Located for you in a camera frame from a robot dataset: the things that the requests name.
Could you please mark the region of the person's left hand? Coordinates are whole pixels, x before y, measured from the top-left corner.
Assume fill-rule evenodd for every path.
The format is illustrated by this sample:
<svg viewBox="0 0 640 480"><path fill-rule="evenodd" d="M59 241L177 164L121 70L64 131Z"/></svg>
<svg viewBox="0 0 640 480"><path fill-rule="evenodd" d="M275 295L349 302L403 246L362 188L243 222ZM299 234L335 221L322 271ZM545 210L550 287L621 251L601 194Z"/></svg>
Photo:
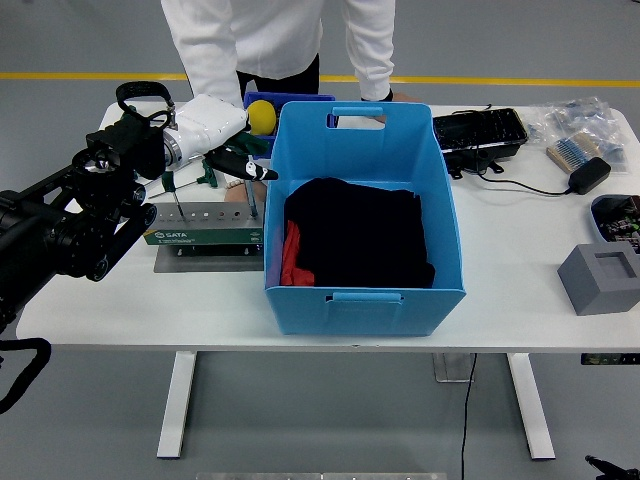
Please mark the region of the person's left hand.
<svg viewBox="0 0 640 480"><path fill-rule="evenodd" d="M393 91L390 91L389 94L383 99L383 102L421 103L422 100L403 92L394 93ZM386 123L385 115L375 116L374 119L379 123Z"/></svg>

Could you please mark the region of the person's right hand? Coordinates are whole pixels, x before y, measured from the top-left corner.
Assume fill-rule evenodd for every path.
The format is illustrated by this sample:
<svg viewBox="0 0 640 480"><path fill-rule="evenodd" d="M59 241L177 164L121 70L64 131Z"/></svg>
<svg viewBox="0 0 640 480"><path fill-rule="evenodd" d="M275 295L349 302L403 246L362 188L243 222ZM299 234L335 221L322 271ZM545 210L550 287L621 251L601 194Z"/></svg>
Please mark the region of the person's right hand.
<svg viewBox="0 0 640 480"><path fill-rule="evenodd" d="M264 183L259 181L253 181L251 183L254 199L257 202L264 202L267 193L267 187ZM235 179L228 181L226 184L226 192L224 200L226 202L248 202L248 194L246 188L246 181L241 179Z"/></svg>

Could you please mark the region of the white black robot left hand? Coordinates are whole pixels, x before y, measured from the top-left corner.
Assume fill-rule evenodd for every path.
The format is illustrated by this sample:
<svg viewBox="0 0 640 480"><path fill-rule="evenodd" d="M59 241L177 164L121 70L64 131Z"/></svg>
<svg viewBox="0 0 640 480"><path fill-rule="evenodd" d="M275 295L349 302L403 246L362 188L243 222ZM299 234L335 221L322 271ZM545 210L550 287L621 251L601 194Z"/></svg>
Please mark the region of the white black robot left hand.
<svg viewBox="0 0 640 480"><path fill-rule="evenodd" d="M245 110L209 95L198 95L179 107L164 130L165 163L175 169L201 157L205 164L237 179L270 181L276 171L253 158L266 152L268 142L248 133Z"/></svg>

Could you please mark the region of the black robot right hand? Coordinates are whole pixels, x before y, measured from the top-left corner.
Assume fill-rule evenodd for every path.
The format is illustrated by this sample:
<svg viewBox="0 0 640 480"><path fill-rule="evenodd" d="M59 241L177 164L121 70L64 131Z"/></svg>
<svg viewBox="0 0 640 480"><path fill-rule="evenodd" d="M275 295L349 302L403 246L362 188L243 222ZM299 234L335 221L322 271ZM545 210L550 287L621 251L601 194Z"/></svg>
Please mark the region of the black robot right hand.
<svg viewBox="0 0 640 480"><path fill-rule="evenodd" d="M592 455L586 455L585 461L601 472L597 479L639 480L639 470L636 468L624 469Z"/></svg>

